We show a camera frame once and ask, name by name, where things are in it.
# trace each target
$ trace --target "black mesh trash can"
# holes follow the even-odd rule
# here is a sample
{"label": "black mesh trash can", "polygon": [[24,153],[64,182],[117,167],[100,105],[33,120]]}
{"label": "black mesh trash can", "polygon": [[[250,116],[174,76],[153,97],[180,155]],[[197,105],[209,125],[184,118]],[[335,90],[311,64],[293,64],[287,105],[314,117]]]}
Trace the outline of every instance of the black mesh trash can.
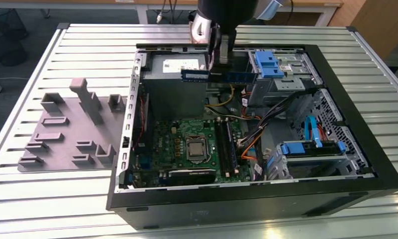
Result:
{"label": "black mesh trash can", "polygon": [[0,63],[4,66],[16,66],[26,60],[26,57],[20,41],[9,39],[0,31]]}
{"label": "black mesh trash can", "polygon": [[26,28],[13,8],[0,8],[0,31],[12,40],[21,40],[28,36]]}

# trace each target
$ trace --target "green motherboard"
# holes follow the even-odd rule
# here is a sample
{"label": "green motherboard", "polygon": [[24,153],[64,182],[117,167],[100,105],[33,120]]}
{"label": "green motherboard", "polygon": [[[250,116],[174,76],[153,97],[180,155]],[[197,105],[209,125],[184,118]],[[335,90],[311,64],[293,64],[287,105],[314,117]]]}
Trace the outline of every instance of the green motherboard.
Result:
{"label": "green motherboard", "polygon": [[[229,122],[231,137],[241,137],[239,122]],[[204,154],[197,145],[204,145]],[[214,136],[214,120],[157,121],[153,132],[153,153],[138,155],[140,169],[134,178],[141,187],[165,186],[165,171],[181,169],[216,170],[214,183],[250,181],[247,162],[239,164],[238,173],[229,177],[221,174],[218,148]]]}

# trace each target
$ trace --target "ram slot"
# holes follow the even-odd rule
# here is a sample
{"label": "ram slot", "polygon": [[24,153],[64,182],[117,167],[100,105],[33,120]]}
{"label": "ram slot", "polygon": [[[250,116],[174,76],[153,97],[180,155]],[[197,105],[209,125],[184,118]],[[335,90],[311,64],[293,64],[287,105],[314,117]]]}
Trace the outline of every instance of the ram slot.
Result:
{"label": "ram slot", "polygon": [[235,148],[231,138],[229,123],[216,122],[214,124],[216,145],[218,150],[219,170],[222,177],[230,177],[237,170]]}

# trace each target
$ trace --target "cpu socket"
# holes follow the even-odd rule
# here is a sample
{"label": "cpu socket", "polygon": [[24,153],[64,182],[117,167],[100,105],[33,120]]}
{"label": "cpu socket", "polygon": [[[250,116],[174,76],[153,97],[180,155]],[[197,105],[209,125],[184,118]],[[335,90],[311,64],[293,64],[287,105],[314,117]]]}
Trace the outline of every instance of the cpu socket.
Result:
{"label": "cpu socket", "polygon": [[188,160],[194,164],[200,164],[204,161],[208,162],[210,160],[205,136],[201,135],[186,137],[186,155]]}

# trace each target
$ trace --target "slotted aluminum table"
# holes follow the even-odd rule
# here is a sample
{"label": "slotted aluminum table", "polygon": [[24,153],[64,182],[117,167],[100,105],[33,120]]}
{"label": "slotted aluminum table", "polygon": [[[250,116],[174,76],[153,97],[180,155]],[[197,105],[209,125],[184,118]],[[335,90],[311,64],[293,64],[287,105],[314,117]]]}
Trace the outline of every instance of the slotted aluminum table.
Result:
{"label": "slotted aluminum table", "polygon": [[[189,43],[189,37],[186,25],[72,24],[56,31],[0,133],[0,238],[398,237],[398,192],[329,217],[136,232],[105,210],[110,170],[17,171],[41,116],[42,94],[57,91],[74,97],[70,79],[85,77],[98,96],[126,96],[136,43]],[[237,42],[319,45],[398,171],[398,79],[361,36],[341,27],[239,26]]]}

